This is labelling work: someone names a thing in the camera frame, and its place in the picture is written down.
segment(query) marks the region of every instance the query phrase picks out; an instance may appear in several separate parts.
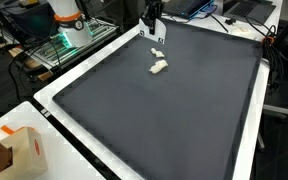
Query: floor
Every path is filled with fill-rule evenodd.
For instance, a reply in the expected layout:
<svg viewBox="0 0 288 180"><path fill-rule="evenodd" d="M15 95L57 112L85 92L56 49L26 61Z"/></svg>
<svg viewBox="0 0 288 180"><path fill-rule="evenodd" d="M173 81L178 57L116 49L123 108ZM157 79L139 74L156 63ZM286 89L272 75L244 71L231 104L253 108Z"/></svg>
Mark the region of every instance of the floor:
<svg viewBox="0 0 288 180"><path fill-rule="evenodd" d="M94 8L98 9L101 7L101 4L94 3ZM0 54L0 116L18 105L14 85L7 71L10 61L10 57ZM16 74L15 78L19 83L18 73L14 67L12 68L12 72ZM28 89L26 91L21 85L19 86L21 98L24 100L32 100L32 95L47 84L47 82L28 83L24 75L22 78L24 86ZM288 66L285 82L281 89L273 96L267 96L265 103L288 107ZM266 149L264 152L256 152L254 158L254 179L288 179L288 121L281 123L276 118L264 116L263 122L263 139Z"/></svg>

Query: white object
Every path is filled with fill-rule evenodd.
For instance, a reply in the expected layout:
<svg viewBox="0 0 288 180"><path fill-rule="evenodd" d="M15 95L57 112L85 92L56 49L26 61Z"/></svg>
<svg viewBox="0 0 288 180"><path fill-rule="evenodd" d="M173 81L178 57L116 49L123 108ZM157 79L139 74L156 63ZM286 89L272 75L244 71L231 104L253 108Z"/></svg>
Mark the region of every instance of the white object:
<svg viewBox="0 0 288 180"><path fill-rule="evenodd" d="M156 51L156 49L152 48L151 49L152 54L155 54L155 56L157 58L162 58L165 57L164 54L162 53L162 51Z"/></svg>
<svg viewBox="0 0 288 180"><path fill-rule="evenodd" d="M282 7L282 0L272 0L273 5L276 6L272 15L266 21L265 25L278 25L280 11ZM226 17L214 15L220 22L224 22ZM212 18L192 20L188 24L201 27L204 29L210 29L217 32L226 32L222 27L214 21ZM247 23L243 23L243 26L251 29ZM68 114L66 114L53 100L53 96L59 91L65 88L67 85L75 81L89 69L101 62L111 53L115 52L122 45L130 41L139 32L139 26L134 27L121 37L107 45L105 48L99 50L85 61L71 69L69 72L59 77L51 84L40 90L34 95L34 98L44 106L49 112L59 120L68 130L73 133L87 146L102 162L104 162L112 171L114 171L123 180L138 180L143 179L139 174L132 170L125 162L120 160L115 154L110 152L103 144L101 144L93 135L88 133L83 127L81 127L76 121L74 121ZM257 141L257 134L260 124L260 117L264 102L266 83L268 80L269 67L265 60L262 60L259 65L257 77L254 84L254 90L252 92L252 98L246 116L246 122L242 134L241 144L239 147L235 170L233 174L233 180L248 180L250 178L251 167L253 164L253 155L255 151L255 145Z"/></svg>
<svg viewBox="0 0 288 180"><path fill-rule="evenodd" d="M153 74L157 74L160 72L163 68L168 66L167 62L165 60L157 61L154 66L151 67L150 71Z"/></svg>
<svg viewBox="0 0 288 180"><path fill-rule="evenodd" d="M155 56L156 56L157 58L165 57L164 54L163 54L161 51L156 51L156 52L155 52Z"/></svg>
<svg viewBox="0 0 288 180"><path fill-rule="evenodd" d="M105 178L29 102L0 118L0 127L30 126L41 134L48 170L36 180ZM0 130L0 140L8 135Z"/></svg>
<svg viewBox="0 0 288 180"><path fill-rule="evenodd" d="M238 29L240 29L242 32L248 32L248 29L246 27L239 27L233 24L234 27L237 27Z"/></svg>
<svg viewBox="0 0 288 180"><path fill-rule="evenodd" d="M155 34L150 34L149 28L144 24L142 19L140 19L139 22L139 34L143 37L146 37L148 39L151 39L155 42L158 42L160 44L164 44L165 37L166 37L166 26L160 21L159 19L156 19L155 21Z"/></svg>
<svg viewBox="0 0 288 180"><path fill-rule="evenodd" d="M256 40L256 34L252 31L241 31L239 28L234 28L230 31L233 36L247 37L248 39Z"/></svg>
<svg viewBox="0 0 288 180"><path fill-rule="evenodd" d="M48 2L53 8L54 12L60 17L72 16L80 11L74 0L48 0ZM60 26L58 30L59 32L65 34L72 47L81 47L92 42L93 37L87 23L83 21L76 21L75 26L81 27L81 29L77 30L75 28L63 28Z"/></svg>
<svg viewBox="0 0 288 180"><path fill-rule="evenodd" d="M156 49L155 49L155 48L152 48L152 49L151 49L151 52L152 52L152 54L156 54Z"/></svg>

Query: cable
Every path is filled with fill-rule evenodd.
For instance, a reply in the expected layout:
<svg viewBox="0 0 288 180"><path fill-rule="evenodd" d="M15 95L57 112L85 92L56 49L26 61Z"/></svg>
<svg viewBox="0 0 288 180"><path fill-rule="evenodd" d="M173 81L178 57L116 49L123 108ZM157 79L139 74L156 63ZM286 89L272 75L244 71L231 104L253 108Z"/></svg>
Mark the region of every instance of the cable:
<svg viewBox="0 0 288 180"><path fill-rule="evenodd" d="M22 101L21 101L21 98L20 98L20 93L19 93L18 85L17 85L16 80L15 80L13 74L12 74L12 69L11 69L11 67L12 67L12 64L15 62L16 58L18 58L19 56L23 55L24 53L25 53L25 51L22 51L22 52L20 52L19 54L17 54L15 57L13 57L12 61L11 61L10 64L8 65L8 73L10 74L11 79L12 79L12 81L13 81L13 83L14 83L15 91L16 91L16 97L17 97L17 100L18 100L20 103L21 103Z"/></svg>
<svg viewBox="0 0 288 180"><path fill-rule="evenodd" d="M55 48L54 46L54 43L52 41L50 41L50 44L52 45L55 53L56 53L56 56L57 56L57 62L58 62L58 68L60 69L60 73L61 75L63 74L63 71L62 71L62 65L61 65L61 60L60 60L60 56L58 55L58 52L57 52L57 49Z"/></svg>
<svg viewBox="0 0 288 180"><path fill-rule="evenodd" d="M1 32L1 36L2 36L2 39L3 39L3 42L6 44L6 40L5 40L5 37L4 37L4 32L3 32L3 29L2 29L2 26L1 26L1 21L0 21L0 32Z"/></svg>
<svg viewBox="0 0 288 180"><path fill-rule="evenodd" d="M9 9L9 8L16 8L16 7L20 7L20 6L5 6L5 7L3 7L3 8L1 8L1 9Z"/></svg>
<svg viewBox="0 0 288 180"><path fill-rule="evenodd" d="M23 71L23 68L24 68L24 65L25 63L33 56L34 53L36 53L38 50L40 50L40 48L44 45L45 43L41 44L40 46L36 47L36 49L23 61L20 69L19 69L19 73L18 73L18 77L20 79L20 83L22 85L22 87L26 90L26 91L29 91L23 84L23 81L22 81L22 76L21 76L21 73Z"/></svg>
<svg viewBox="0 0 288 180"><path fill-rule="evenodd" d="M222 26L222 28L226 31L226 33L228 33L228 30L216 17L214 17L212 14L211 14L211 17Z"/></svg>
<svg viewBox="0 0 288 180"><path fill-rule="evenodd" d="M200 11L199 13L206 13L206 15L204 17L193 17L187 21L177 21L176 19L173 18L173 15L162 15L162 16L169 16L173 21L177 22L177 23L182 23L182 24L186 24L186 23L189 23L191 20L194 20L194 19L205 19L205 18L208 18L209 16L211 16L216 10L217 10L217 5L212 5L210 7L215 7L213 11L211 12L207 12L207 11Z"/></svg>
<svg viewBox="0 0 288 180"><path fill-rule="evenodd" d="M87 3L86 3L86 2L84 2L84 3L85 3L85 4L89 4L89 5L91 6L92 15L93 15L96 23L97 23L99 26L102 25L101 23L98 22L97 18L95 17L95 11L94 11L94 7L93 7L93 4L92 4L91 0L89 0Z"/></svg>
<svg viewBox="0 0 288 180"><path fill-rule="evenodd" d="M29 36L31 36L31 37L34 37L34 38L36 38L36 39L39 39L39 41L36 41L36 42L34 42L34 43L29 43L29 44L33 44L33 46L34 45L36 45L36 44L39 44L39 43L43 43L43 42L45 42L45 41L47 41L47 40L49 40L49 37L51 36L51 34L52 34L52 32L53 32L53 28L54 28L54 26L55 26L55 23L56 21L53 21L53 23L52 23L52 27L51 27L51 29L50 29L50 33L48 34L48 36L46 37L46 38L44 38L44 37L40 37L40 36L37 36L37 35L34 35L34 34L31 34L31 33L29 33L29 32L27 32L27 31L25 31L24 29L22 29L21 28L21 26L19 26L18 24L16 24L15 22L13 22L12 24L14 24L20 31L22 31L23 33L25 33L25 34L27 34L27 35L29 35Z"/></svg>
<svg viewBox="0 0 288 180"><path fill-rule="evenodd" d="M97 11L97 13L104 11L108 6L110 6L112 3L116 2L116 1L118 1L118 0L113 0L113 1L105 4L105 6L102 9L100 9L99 11Z"/></svg>
<svg viewBox="0 0 288 180"><path fill-rule="evenodd" d="M267 33L263 33L258 28L256 28L251 22L250 19L261 24L263 27L267 29ZM270 86L268 89L268 94L272 95L280 89L280 85L284 78L284 65L283 61L288 62L288 58L286 58L275 46L274 40L277 37L277 28L272 25L270 28L265 26L263 23L258 20L250 17L246 17L246 21L250 24L252 28L258 31L260 34L264 36L262 40L262 48L263 48L263 56L269 61L270 65Z"/></svg>

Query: table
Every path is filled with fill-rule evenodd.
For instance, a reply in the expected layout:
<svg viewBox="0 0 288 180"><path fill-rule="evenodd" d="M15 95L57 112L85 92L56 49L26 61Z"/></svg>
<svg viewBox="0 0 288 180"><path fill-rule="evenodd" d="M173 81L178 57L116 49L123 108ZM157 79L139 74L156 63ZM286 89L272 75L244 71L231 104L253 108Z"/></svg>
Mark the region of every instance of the table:
<svg viewBox="0 0 288 180"><path fill-rule="evenodd" d="M282 7L282 0L274 0L273 4L277 7L273 11L271 17L265 23L267 26L277 26L278 24L279 14ZM222 16L214 16L216 16L223 23L226 19ZM189 22L188 24L226 33L222 29L222 27L211 18L196 21L194 20ZM249 24L244 22L237 22L237 24L241 27L247 27L251 31L251 34L253 34L254 36L250 36L250 34L248 33L230 33L231 35L255 40L262 39L259 33L251 30L252 27ZM75 68L71 69L62 77L58 78L34 95L34 98L39 103L41 103L44 108L46 108L56 119L58 119L59 122L63 124L70 132L72 132L76 137L78 137L79 140L83 144L85 144L85 146L88 147L90 151L92 151L99 159L101 159L113 172L115 172L121 179L130 180L143 178L139 176L135 171L133 171L127 164L121 161L116 155L111 153L103 144L101 144L94 136L89 134L68 114L66 114L57 104L55 104L55 102L52 100L52 97L60 90L65 88L68 84L70 84L82 74L91 69L93 66L101 62L104 58L116 51L119 47L128 42L134 36L136 36L138 32L138 26L134 27L133 29L122 35L120 38L108 44L105 48L90 56L85 61L77 65ZM237 161L233 175L234 180L244 180L249 179L250 177L268 75L269 66L267 65L266 60L262 60L257 73L257 78L255 81L255 86L252 93L248 115L246 117L245 127L241 139L240 149L237 155Z"/></svg>
<svg viewBox="0 0 288 180"><path fill-rule="evenodd" d="M41 134L48 171L37 180L105 179L29 102L2 116L0 127L3 125L13 130L30 126ZM5 137L0 130L0 140Z"/></svg>

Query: machine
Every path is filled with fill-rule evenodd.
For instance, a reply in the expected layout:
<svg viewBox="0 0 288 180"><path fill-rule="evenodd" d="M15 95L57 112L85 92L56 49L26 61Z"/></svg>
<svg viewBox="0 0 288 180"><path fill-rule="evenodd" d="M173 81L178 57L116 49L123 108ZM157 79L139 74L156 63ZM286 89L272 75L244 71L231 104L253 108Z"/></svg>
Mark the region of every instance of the machine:
<svg viewBox="0 0 288 180"><path fill-rule="evenodd" d="M164 12L170 16L192 19L213 3L214 0L171 0L165 4Z"/></svg>
<svg viewBox="0 0 288 180"><path fill-rule="evenodd" d="M236 20L247 22L246 17L252 24L263 25L266 20L270 17L275 7L272 2L269 1L232 1L224 0L225 4L232 4L232 7L224 12L225 17L234 18Z"/></svg>
<svg viewBox="0 0 288 180"><path fill-rule="evenodd" d="M139 22L140 35L164 44L166 26L159 20L164 5L161 0L146 0L145 4L145 11L141 14Z"/></svg>
<svg viewBox="0 0 288 180"><path fill-rule="evenodd" d="M118 27L109 22L83 18L74 0L39 0L26 7L18 0L0 0L0 35L8 44L28 49L26 54L46 68L43 71L65 68L114 38Z"/></svg>

